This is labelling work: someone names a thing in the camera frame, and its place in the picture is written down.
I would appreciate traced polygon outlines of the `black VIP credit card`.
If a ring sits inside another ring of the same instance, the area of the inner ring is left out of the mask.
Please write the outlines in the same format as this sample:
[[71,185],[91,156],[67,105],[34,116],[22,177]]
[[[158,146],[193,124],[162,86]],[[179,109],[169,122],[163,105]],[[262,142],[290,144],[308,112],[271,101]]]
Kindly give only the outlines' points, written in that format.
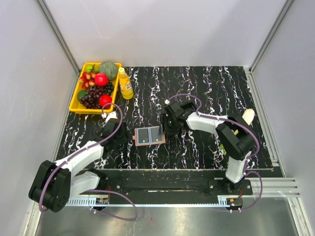
[[161,133],[159,126],[152,127],[150,129],[150,131],[151,131],[152,143],[163,143],[164,142],[164,136]]

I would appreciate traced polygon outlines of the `pink leather card holder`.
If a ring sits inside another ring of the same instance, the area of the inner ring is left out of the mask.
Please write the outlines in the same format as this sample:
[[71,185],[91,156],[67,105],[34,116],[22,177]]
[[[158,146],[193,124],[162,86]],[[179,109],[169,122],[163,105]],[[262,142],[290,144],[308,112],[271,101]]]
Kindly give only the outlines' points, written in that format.
[[138,129],[141,129],[141,128],[135,128],[133,140],[135,141],[135,145],[136,145],[137,147],[165,144],[165,142],[166,142],[165,135],[164,135],[164,142],[163,142],[163,143],[152,143],[151,131],[150,131],[150,129],[151,129],[152,127],[142,127],[142,128],[147,128],[147,129],[148,129],[148,133],[149,133],[149,142],[146,143],[146,144],[139,144],[139,143],[138,143],[138,140],[137,140],[137,138],[138,138],[137,130],[138,130]]

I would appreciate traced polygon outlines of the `black card box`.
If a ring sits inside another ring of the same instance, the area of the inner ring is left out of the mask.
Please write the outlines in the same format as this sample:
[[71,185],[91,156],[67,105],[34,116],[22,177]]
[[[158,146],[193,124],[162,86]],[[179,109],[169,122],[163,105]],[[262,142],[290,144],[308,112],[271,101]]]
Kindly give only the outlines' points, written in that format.
[[196,111],[196,104],[191,100],[183,102],[180,107],[184,110],[184,114],[191,114]]

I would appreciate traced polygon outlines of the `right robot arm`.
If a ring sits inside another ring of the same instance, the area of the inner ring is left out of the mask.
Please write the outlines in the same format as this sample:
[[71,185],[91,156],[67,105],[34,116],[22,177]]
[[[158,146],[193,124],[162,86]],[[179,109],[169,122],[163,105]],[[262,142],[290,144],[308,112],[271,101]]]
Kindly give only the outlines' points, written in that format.
[[203,131],[217,135],[228,156],[224,189],[234,195],[241,190],[245,163],[256,144],[250,127],[255,116],[253,109],[242,115],[211,116],[197,111],[192,102],[179,104],[165,100],[160,114],[160,133],[175,135],[182,130]]

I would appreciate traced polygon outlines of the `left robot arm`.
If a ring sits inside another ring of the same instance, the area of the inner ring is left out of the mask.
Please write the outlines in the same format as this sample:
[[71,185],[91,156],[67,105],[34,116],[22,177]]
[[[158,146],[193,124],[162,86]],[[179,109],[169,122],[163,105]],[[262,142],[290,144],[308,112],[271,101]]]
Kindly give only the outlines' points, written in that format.
[[69,156],[56,162],[42,162],[29,191],[29,198],[41,212],[59,212],[71,197],[92,190],[102,194],[108,189],[107,175],[94,168],[84,168],[118,146],[131,140],[127,124],[110,118],[91,140]]

